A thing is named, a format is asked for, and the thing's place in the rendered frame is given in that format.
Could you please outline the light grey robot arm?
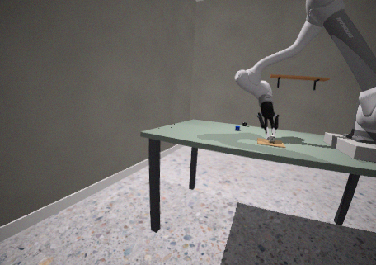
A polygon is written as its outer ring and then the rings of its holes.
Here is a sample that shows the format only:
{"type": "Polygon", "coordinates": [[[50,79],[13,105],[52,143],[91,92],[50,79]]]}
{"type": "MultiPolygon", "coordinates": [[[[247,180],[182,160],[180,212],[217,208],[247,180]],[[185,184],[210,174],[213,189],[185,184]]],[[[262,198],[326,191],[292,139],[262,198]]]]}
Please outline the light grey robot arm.
{"type": "Polygon", "coordinates": [[[254,95],[260,107],[263,102],[271,102],[273,105],[270,84],[261,81],[262,70],[298,54],[325,27],[362,90],[355,108],[352,131],[343,136],[360,143],[376,144],[376,57],[374,53],[345,13],[343,0],[306,0],[306,12],[308,14],[306,22],[294,44],[286,50],[260,60],[251,69],[238,71],[235,75],[236,83],[254,95]]]}

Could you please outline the tan mottled mat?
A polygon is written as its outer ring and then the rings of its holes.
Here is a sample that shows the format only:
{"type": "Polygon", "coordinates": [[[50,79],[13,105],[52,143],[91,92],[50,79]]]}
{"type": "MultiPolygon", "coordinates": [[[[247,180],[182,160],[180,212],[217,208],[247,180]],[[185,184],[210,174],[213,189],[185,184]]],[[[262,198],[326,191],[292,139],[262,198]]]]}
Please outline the tan mottled mat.
{"type": "Polygon", "coordinates": [[[269,146],[275,146],[275,147],[285,148],[283,142],[279,141],[279,140],[275,140],[275,141],[270,142],[267,139],[257,138],[257,143],[258,144],[263,144],[263,145],[269,145],[269,146]]]}

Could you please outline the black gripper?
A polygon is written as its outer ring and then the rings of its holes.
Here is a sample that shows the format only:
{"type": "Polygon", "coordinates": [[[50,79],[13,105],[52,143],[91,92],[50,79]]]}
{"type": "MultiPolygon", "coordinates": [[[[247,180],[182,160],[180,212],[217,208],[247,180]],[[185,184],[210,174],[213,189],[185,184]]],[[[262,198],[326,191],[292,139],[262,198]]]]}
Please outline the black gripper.
{"type": "Polygon", "coordinates": [[[277,128],[278,128],[278,117],[279,117],[279,115],[276,115],[274,113],[273,105],[272,105],[271,102],[263,102],[261,104],[261,109],[262,109],[262,111],[261,111],[261,113],[257,114],[257,117],[259,118],[259,121],[261,123],[261,128],[262,129],[264,128],[264,130],[265,130],[266,139],[267,140],[269,139],[268,119],[270,121],[271,129],[272,129],[272,135],[274,135],[275,139],[276,139],[275,130],[277,130],[277,128]],[[264,117],[265,124],[264,124],[264,121],[262,119],[262,116],[264,117]],[[273,116],[275,117],[275,123],[274,123],[274,120],[273,120],[273,116]]]}

